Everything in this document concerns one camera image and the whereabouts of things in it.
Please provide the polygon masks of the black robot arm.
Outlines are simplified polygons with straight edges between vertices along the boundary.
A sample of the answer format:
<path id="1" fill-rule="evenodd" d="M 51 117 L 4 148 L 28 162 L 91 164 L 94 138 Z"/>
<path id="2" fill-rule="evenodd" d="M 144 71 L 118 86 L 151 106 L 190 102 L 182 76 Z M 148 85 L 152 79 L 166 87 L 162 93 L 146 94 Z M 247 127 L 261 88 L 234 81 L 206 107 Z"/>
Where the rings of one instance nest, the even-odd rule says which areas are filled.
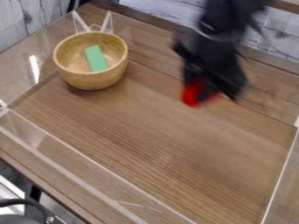
<path id="1" fill-rule="evenodd" d="M 258 28 L 254 15 L 269 0 L 207 0 L 196 25 L 174 36 L 172 50 L 182 58 L 182 101 L 198 106 L 216 95 L 235 101 L 248 83 L 239 65 L 246 29 Z"/>

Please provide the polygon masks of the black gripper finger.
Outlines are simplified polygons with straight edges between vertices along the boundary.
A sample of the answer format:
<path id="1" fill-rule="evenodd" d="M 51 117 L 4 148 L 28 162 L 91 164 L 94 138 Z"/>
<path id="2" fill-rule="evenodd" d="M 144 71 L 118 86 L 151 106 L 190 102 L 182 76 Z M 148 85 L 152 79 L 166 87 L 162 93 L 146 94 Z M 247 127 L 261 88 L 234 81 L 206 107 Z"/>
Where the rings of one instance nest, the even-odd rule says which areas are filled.
<path id="1" fill-rule="evenodd" d="M 186 63 L 183 65 L 183 83 L 188 87 L 191 85 L 199 84 L 203 79 L 202 69 L 192 63 Z"/>

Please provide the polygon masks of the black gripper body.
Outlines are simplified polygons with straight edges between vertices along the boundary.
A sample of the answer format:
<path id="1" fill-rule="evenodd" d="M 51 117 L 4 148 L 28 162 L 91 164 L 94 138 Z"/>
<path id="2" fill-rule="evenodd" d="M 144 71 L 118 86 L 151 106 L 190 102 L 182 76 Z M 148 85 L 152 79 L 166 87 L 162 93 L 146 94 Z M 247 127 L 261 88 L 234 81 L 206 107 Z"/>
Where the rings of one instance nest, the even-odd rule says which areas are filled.
<path id="1" fill-rule="evenodd" d="M 172 50 L 182 58 L 182 77 L 183 65 L 192 63 L 202 69 L 208 83 L 235 101 L 248 84 L 248 78 L 239 65 L 234 44 L 211 40 L 192 29 L 179 29 Z"/>

